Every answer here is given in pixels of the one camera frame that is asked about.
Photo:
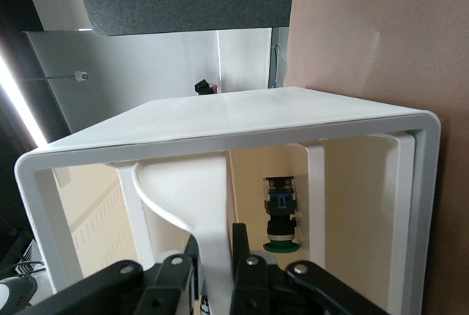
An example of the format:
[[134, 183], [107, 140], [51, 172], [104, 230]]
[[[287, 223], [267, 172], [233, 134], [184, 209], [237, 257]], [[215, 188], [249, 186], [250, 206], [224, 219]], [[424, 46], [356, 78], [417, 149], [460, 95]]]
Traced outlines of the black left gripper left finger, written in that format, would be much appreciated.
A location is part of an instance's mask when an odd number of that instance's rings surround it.
[[114, 263], [34, 305], [32, 315], [194, 315], [201, 290], [199, 248], [189, 237], [182, 253], [148, 270]]

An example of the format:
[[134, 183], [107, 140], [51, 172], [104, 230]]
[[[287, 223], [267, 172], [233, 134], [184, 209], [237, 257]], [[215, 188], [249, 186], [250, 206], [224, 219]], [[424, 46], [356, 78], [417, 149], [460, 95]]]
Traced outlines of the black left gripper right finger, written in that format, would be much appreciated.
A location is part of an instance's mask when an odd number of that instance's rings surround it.
[[251, 252], [244, 223], [232, 225], [236, 264], [230, 315], [388, 315], [313, 262], [282, 270]]

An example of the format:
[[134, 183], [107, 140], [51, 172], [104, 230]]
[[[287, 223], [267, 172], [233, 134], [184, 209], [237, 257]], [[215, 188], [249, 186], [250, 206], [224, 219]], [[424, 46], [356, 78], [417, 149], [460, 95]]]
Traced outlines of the green mushroom push button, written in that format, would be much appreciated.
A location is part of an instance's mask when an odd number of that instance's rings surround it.
[[300, 245], [295, 242], [297, 228], [294, 177], [265, 177], [266, 196], [265, 212], [269, 216], [267, 222], [268, 242], [263, 245], [267, 252], [294, 253]]

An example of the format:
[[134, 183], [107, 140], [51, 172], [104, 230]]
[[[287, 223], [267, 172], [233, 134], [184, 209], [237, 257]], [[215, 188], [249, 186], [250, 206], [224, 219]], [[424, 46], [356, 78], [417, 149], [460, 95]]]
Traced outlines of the small black device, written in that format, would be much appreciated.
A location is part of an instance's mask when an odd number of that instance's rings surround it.
[[213, 95], [218, 94], [218, 85], [210, 84], [205, 79], [194, 85], [197, 95]]

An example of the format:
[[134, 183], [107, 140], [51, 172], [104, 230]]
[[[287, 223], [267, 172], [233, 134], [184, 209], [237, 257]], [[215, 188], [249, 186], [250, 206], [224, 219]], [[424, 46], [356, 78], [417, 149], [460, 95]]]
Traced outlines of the bright ceiling light strip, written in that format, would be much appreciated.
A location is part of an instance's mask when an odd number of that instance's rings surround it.
[[6, 59], [0, 51], [0, 86], [5, 91], [7, 97], [17, 111], [23, 124], [25, 125], [29, 135], [37, 147], [43, 147], [47, 144], [36, 119], [34, 118], [26, 100], [21, 93], [17, 83], [15, 82], [12, 72], [10, 71]]

